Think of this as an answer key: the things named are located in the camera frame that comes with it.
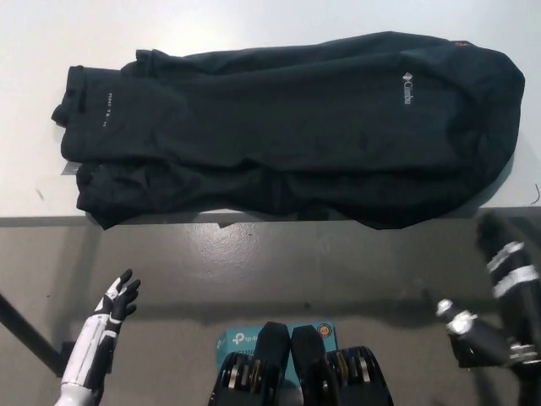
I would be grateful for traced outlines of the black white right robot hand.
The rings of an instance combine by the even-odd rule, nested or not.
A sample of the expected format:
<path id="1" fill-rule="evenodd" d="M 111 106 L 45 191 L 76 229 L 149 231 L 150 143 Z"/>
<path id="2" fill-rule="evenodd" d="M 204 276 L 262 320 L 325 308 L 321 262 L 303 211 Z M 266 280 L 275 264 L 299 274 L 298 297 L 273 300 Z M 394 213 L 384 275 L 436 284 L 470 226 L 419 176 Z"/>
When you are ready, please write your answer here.
<path id="1" fill-rule="evenodd" d="M 540 271 L 525 242 L 494 214 L 479 218 L 477 243 L 486 260 L 501 327 L 493 326 L 450 299 L 436 305 L 450 338 L 486 366 L 540 368 Z"/>

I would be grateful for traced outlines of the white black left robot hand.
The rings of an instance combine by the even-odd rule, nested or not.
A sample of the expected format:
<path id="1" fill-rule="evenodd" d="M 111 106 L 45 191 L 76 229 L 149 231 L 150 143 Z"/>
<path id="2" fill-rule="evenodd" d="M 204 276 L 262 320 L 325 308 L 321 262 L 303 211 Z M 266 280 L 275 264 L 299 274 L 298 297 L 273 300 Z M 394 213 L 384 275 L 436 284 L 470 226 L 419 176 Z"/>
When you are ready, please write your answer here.
<path id="1" fill-rule="evenodd" d="M 115 279 L 86 319 L 64 371 L 62 383 L 95 392 L 112 370 L 118 335 L 136 311 L 140 280 L 128 269 Z"/>

